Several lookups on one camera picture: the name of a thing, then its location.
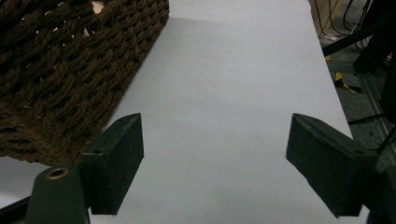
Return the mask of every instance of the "white table surface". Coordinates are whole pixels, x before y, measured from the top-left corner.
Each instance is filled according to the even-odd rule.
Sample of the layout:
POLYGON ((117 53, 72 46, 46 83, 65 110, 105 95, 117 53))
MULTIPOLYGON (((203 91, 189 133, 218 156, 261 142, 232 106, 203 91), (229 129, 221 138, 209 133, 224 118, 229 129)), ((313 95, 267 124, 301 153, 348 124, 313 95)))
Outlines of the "white table surface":
MULTIPOLYGON (((170 0, 171 18, 110 122, 141 113, 145 159, 116 217, 92 223, 336 219, 285 159, 292 113, 350 131, 306 0, 170 0)), ((0 207, 45 166, 0 159, 0 207)))

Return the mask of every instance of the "woven basket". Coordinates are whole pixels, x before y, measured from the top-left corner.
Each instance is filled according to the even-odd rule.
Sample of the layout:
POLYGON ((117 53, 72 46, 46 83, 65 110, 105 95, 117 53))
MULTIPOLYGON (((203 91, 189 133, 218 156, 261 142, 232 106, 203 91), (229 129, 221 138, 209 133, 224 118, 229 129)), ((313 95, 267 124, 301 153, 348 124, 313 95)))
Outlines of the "woven basket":
POLYGON ((108 0, 98 14, 91 1, 1 1, 0 156, 78 163, 168 15, 168 0, 108 0))

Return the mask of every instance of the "brown rope basket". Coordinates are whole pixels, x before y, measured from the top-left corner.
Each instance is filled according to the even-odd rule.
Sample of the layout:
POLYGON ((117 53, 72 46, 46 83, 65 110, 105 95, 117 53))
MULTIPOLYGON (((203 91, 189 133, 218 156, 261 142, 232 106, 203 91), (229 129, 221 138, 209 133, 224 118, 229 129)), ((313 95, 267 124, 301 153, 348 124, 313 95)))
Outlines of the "brown rope basket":
POLYGON ((99 136, 169 15, 168 0, 104 3, 0 1, 0 156, 78 163, 99 136))

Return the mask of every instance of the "wicker basket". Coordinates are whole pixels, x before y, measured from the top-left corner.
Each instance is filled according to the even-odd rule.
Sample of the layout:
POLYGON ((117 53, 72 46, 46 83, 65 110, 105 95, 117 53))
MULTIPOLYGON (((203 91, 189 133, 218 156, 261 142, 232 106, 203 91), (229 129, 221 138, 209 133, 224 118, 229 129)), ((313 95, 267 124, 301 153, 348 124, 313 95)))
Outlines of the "wicker basket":
POLYGON ((168 0, 108 0, 98 14, 90 1, 1 1, 0 156, 78 163, 168 15, 168 0))

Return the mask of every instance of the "floor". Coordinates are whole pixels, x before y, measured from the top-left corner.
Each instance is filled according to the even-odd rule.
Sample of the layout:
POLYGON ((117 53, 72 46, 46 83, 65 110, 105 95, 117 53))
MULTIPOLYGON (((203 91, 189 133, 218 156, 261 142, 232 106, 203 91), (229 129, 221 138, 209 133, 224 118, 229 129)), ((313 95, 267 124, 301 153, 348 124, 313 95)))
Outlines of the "floor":
MULTIPOLYGON (((343 15, 347 8, 348 0, 343 1, 343 5, 338 9, 335 18, 333 19, 333 26, 335 29, 343 34, 349 34, 343 25, 343 15)), ((359 22, 361 17, 362 8, 366 0, 354 1, 351 5, 346 20, 350 22, 359 22)), ((326 34, 339 35, 332 27, 328 29, 326 34)), ((329 38, 320 38, 320 44, 322 47, 333 43, 333 40, 329 38)), ((361 87, 360 74, 355 74, 352 64, 360 55, 360 51, 355 45, 349 46, 346 49, 340 50, 331 55, 331 61, 328 62, 329 71, 332 78, 334 79, 335 73, 340 72, 345 84, 353 87, 361 87)), ((378 68, 373 74, 367 76, 370 78, 370 82, 373 84, 378 92, 381 92, 383 84, 385 82, 386 71, 382 68, 378 68)), ((361 119, 372 116, 374 114, 373 107, 369 101, 368 94, 365 89, 362 89, 363 93, 354 93, 346 90, 345 88, 336 88, 338 96, 340 98, 341 105, 346 114, 347 120, 361 119)), ((380 120, 373 120, 363 124, 350 125, 352 136, 355 140, 361 142, 365 147, 370 149, 379 148, 385 139, 384 134, 381 135, 379 130, 380 120)), ((392 147, 387 147, 380 155, 380 159, 377 165, 378 171, 383 171, 385 167, 392 164, 392 160, 396 159, 395 151, 392 147)))

